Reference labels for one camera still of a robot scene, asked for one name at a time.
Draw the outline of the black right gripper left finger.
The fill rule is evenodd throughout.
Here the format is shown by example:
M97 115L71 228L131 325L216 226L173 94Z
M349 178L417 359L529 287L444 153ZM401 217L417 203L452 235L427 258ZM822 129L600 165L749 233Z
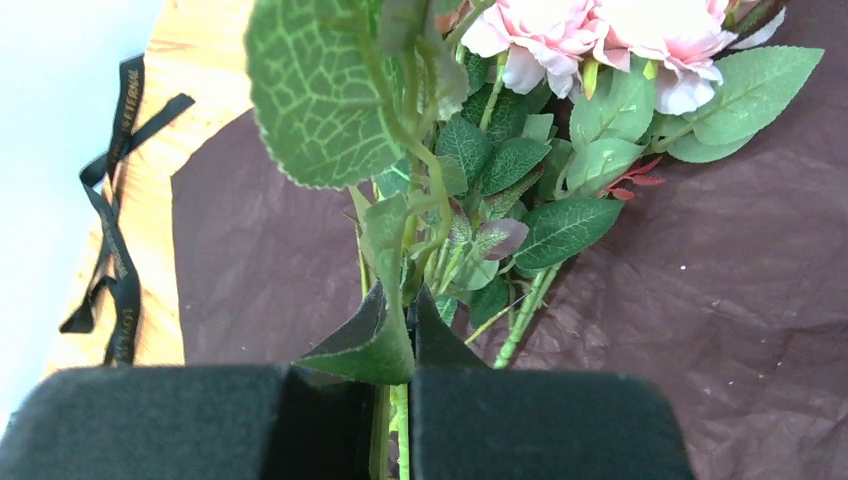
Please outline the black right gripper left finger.
M25 399L5 479L383 479L373 385L298 365L74 368Z

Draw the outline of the pink fake flower bunch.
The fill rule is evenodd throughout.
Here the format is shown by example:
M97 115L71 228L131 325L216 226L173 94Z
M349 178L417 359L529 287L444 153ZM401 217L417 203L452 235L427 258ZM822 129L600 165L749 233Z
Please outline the pink fake flower bunch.
M664 155L724 159L823 57L773 45L783 1L258 1L245 31L260 138L295 185L347 190L362 301L301 360L375 385L375 464L413 475L427 309L508 335Z

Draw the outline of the maroon wrapping paper sheet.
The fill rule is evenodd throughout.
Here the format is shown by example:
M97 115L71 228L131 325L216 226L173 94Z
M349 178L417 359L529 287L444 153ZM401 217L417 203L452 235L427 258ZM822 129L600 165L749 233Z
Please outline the maroon wrapping paper sheet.
M824 52L797 97L728 159L664 159L513 359L650 378L701 479L847 475L846 3L792 2L774 42ZM358 307L349 195L289 183L251 112L171 185L188 364L292 361Z

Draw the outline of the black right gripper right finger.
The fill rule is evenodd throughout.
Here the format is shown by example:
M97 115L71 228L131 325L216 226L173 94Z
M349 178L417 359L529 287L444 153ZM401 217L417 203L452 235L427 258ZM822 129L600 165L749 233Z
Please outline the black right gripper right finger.
M669 401L619 372L493 369L422 287L409 307L415 479L690 479Z

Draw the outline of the black printed ribbon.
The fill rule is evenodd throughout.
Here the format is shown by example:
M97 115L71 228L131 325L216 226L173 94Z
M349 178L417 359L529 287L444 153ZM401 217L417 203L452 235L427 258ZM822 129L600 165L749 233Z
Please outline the black printed ribbon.
M116 321L104 349L102 365L105 367L130 366L134 363L141 315L141 284L118 226L118 195L113 194L108 200L96 187L105 180L113 184L120 161L194 104L193 98L180 93L141 127L137 127L144 87L145 55L141 53L123 60L119 65L119 96L109 147L79 172L82 187L100 220L102 243L91 283L79 307L59 327L59 332L92 332L95 326L94 303L102 291L108 291L114 302Z

